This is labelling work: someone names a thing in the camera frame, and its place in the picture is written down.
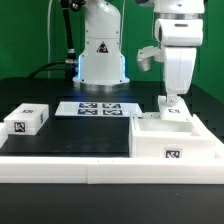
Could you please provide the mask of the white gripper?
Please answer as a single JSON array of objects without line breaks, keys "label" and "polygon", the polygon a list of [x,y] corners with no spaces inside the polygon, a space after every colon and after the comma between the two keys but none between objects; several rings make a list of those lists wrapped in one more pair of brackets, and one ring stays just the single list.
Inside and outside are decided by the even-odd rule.
[{"label": "white gripper", "polygon": [[157,19],[155,37],[164,58],[164,82],[167,102],[177,103],[178,94],[189,90],[197,46],[203,41],[203,20]]}]

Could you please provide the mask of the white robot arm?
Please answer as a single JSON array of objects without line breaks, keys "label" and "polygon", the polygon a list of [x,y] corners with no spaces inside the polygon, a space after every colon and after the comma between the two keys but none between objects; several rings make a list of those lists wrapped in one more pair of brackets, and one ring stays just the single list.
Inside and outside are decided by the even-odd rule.
[{"label": "white robot arm", "polygon": [[[121,53],[120,12],[106,0],[59,0],[63,10],[68,55],[77,61],[73,82],[88,87],[112,87],[128,83],[125,58]],[[138,51],[143,71],[150,60],[164,65],[166,102],[177,103],[177,96],[188,92],[193,75],[196,48],[203,41],[204,0],[134,0],[154,9],[154,37],[158,45]],[[85,48],[75,54],[69,12],[85,10]]]}]

